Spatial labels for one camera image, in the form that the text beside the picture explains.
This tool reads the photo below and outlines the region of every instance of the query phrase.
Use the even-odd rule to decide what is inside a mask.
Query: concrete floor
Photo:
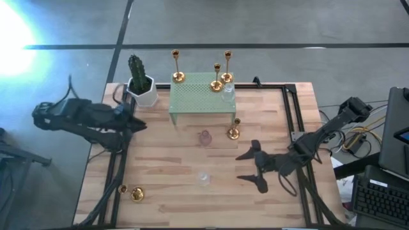
[[[144,43],[405,43],[409,17],[399,0],[135,0],[125,37],[119,38],[131,0],[0,1],[0,127],[16,146],[52,157],[34,164],[10,229],[65,227],[72,223],[90,144],[62,131],[33,125],[39,102],[54,102],[67,87],[100,102],[107,79],[126,82],[127,58],[141,57],[147,74],[169,82],[170,50],[119,50],[115,44]],[[22,45],[62,45],[19,50]],[[63,45],[111,45],[72,50]],[[386,100],[392,86],[409,86],[406,48],[232,49],[231,70],[239,82],[312,82],[318,105],[339,105],[350,96]],[[211,72],[224,49],[181,50],[184,72]],[[112,64],[118,58],[118,65]],[[374,103],[377,107],[383,103]],[[337,107],[323,107],[330,117]],[[385,111],[371,118],[383,116]],[[376,130],[382,134],[382,128]],[[354,160],[338,153],[342,162]]]

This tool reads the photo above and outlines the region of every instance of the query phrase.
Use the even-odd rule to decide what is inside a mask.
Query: green perforated platform
[[[231,113],[234,120],[236,100],[226,102],[222,99],[222,92],[210,90],[210,83],[215,80],[216,73],[185,73],[185,77],[182,83],[171,80],[169,113],[174,124],[177,114],[189,113]]]

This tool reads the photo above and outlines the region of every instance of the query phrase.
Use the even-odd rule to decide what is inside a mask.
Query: keyboard
[[[355,176],[353,211],[409,229],[409,191]]]

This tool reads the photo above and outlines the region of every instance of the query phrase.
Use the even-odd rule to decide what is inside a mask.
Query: wooden table
[[[313,86],[310,82],[296,85],[305,129],[315,131],[321,126],[321,119]],[[115,86],[107,85],[103,103],[115,105],[112,101]],[[286,152],[290,141],[281,90],[236,90],[236,117],[242,121],[238,127],[241,136],[236,141],[226,136],[230,126],[227,114],[181,115],[177,126],[173,126],[168,114],[169,90],[158,90],[158,94],[154,108],[138,108],[135,112],[136,117],[147,122],[148,128],[133,136],[123,180],[129,190],[142,187],[145,198],[134,203],[129,193],[121,195],[117,227],[305,226],[300,197],[292,197],[280,186],[276,172],[265,174],[269,189],[266,194],[260,194],[253,183],[236,179],[256,172],[253,160],[235,160],[249,149],[252,139],[260,140],[267,153]],[[198,138],[203,130],[213,138],[206,147],[200,145]],[[93,146],[90,156],[101,150],[100,146]],[[313,162],[318,192],[344,221],[330,157],[325,152],[320,156],[323,164]],[[75,223],[82,221],[101,198],[108,162],[106,154],[88,164]],[[199,172],[211,176],[209,185],[199,184]],[[298,189],[295,172],[288,178]],[[309,204],[314,216],[310,197]],[[112,202],[106,221],[111,216],[110,205]]]

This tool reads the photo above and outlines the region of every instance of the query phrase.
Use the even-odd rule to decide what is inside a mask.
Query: small gold object
[[[124,194],[125,192],[128,192],[127,186],[126,186],[126,185],[120,185],[120,186],[118,187],[118,192],[119,192],[120,194]]]
[[[179,72],[179,66],[178,66],[179,51],[176,49],[172,50],[172,55],[173,55],[174,61],[176,62],[176,73],[174,73],[172,77],[173,82],[182,83],[185,81],[186,77],[183,72]]]
[[[220,92],[223,89],[223,83],[221,83],[221,81],[218,80],[221,65],[218,63],[215,63],[214,67],[215,67],[215,72],[216,72],[216,80],[210,83],[210,89],[213,92]]]
[[[240,124],[240,119],[236,118],[233,126],[228,130],[228,137],[232,140],[237,140],[240,136],[240,131],[237,126]]]
[[[135,187],[132,192],[130,193],[131,200],[135,202],[142,201],[144,197],[143,189],[140,187]]]
[[[229,73],[229,60],[231,58],[231,51],[224,51],[224,57],[226,58],[226,72],[222,74],[222,82],[230,83],[233,81],[233,76]]]

